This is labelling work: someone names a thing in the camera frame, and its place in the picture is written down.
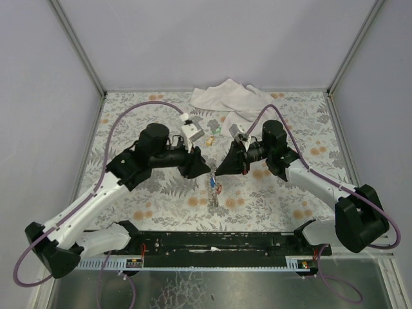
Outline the white disc with keyrings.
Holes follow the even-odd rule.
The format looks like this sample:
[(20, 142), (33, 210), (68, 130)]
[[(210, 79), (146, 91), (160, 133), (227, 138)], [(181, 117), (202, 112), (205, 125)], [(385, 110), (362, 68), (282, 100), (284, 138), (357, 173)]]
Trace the white disc with keyrings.
[(221, 184), (217, 181), (217, 179), (216, 179), (216, 170), (217, 170), (216, 165), (215, 165), (215, 164), (211, 164), (210, 179), (211, 179), (211, 177), (214, 177), (215, 180), (216, 180), (216, 186), (215, 186), (214, 188), (212, 188), (212, 187), (211, 187), (211, 184), (210, 184), (210, 187), (211, 187), (212, 205), (213, 205), (214, 207), (218, 207), (218, 206), (219, 206), (219, 194), (217, 193), (217, 188), (218, 188), (219, 185), (221, 185)]

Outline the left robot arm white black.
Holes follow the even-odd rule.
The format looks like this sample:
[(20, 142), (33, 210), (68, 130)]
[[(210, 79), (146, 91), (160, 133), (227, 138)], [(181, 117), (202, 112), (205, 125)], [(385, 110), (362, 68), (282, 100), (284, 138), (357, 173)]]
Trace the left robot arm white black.
[(130, 223), (95, 232), (85, 229), (109, 204), (148, 180), (153, 169), (175, 167), (185, 179), (209, 173), (200, 148), (194, 145), (203, 135), (200, 125), (188, 120), (180, 128), (178, 143), (171, 145), (168, 127), (149, 124), (137, 141), (107, 164), (88, 192), (46, 223), (30, 223), (24, 230), (30, 249), (51, 277), (60, 279), (82, 259), (127, 246), (138, 232)]

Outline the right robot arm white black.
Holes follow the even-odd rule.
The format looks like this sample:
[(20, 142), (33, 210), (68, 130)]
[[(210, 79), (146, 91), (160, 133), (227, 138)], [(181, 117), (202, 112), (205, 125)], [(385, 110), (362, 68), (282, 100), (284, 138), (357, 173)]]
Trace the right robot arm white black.
[(306, 167), (288, 146), (286, 131), (277, 120), (267, 120), (261, 140), (252, 141), (246, 131), (232, 124), (230, 149), (215, 174), (246, 175), (254, 162), (265, 161), (274, 176), (297, 185), (319, 198), (335, 212), (335, 234), (349, 251), (359, 253), (389, 230), (376, 190), (369, 185), (354, 187), (338, 183)]

